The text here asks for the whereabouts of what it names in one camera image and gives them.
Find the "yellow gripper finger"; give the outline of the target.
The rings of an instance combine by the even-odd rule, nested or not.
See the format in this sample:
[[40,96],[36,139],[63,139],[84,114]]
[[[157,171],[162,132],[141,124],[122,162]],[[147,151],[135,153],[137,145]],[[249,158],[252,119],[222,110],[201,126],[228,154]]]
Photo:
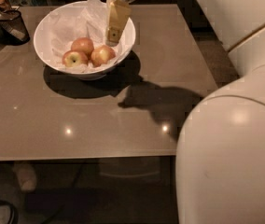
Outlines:
[[125,0],[106,0],[107,5],[107,27],[105,39],[108,46],[115,47],[124,31],[131,15],[131,8]]

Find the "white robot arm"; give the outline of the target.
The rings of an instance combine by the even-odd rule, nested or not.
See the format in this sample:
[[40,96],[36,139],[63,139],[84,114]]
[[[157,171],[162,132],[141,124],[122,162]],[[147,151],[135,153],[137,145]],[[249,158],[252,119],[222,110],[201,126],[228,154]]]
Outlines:
[[265,224],[265,0],[176,0],[209,23],[237,80],[188,115],[176,150],[179,224]]

